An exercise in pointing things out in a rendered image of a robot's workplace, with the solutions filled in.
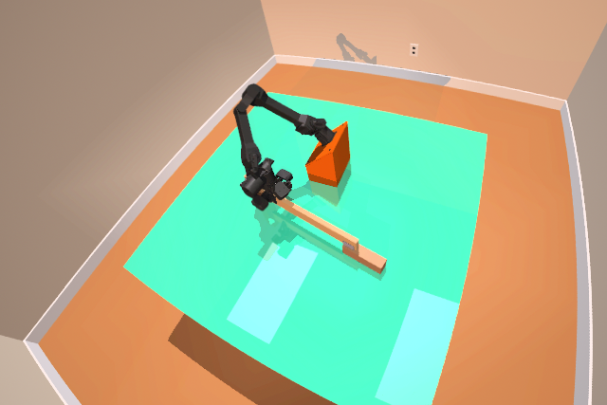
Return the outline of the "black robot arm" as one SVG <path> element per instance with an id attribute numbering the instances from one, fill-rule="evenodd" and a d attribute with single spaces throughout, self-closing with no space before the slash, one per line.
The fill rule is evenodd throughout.
<path id="1" fill-rule="evenodd" d="M 275 115 L 295 125 L 295 131 L 302 135 L 314 136 L 322 146 L 330 143 L 337 132 L 331 130 L 326 124 L 326 119 L 316 119 L 312 116 L 299 114 L 284 104 L 272 99 L 259 84 L 250 84 L 242 93 L 242 100 L 233 108 L 233 115 L 238 127 L 238 135 L 241 142 L 241 161 L 245 166 L 247 178 L 239 185 L 248 197 L 254 199 L 256 194 L 274 179 L 275 174 L 271 165 L 275 160 L 265 157 L 260 163 L 262 156 L 258 145 L 253 140 L 247 109 L 249 106 L 263 107 Z M 260 164 L 259 164 L 260 163 Z M 282 182 L 280 177 L 268 188 L 279 200 L 283 200 L 292 191 L 292 183 L 288 180 Z"/>

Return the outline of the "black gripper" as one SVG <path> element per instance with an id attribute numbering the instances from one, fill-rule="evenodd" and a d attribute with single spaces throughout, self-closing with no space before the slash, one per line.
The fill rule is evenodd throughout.
<path id="1" fill-rule="evenodd" d="M 251 204 L 252 206 L 254 206 L 255 208 L 257 208 L 259 211 L 263 212 L 266 207 L 268 206 L 268 202 L 269 203 L 275 203 L 277 204 L 275 198 L 273 196 L 273 193 L 269 193 L 268 192 L 268 188 L 271 188 L 272 185 L 269 185 L 270 183 L 273 182 L 273 184 L 277 181 L 277 178 L 280 177 L 280 179 L 283 181 L 291 181 L 293 179 L 293 175 L 292 173 L 281 169 L 275 176 L 274 179 L 269 182 L 269 183 L 264 183 L 264 187 L 262 188 L 263 190 L 265 190 L 261 196 L 256 194 L 256 196 L 254 197 L 254 199 L 251 200 Z"/>

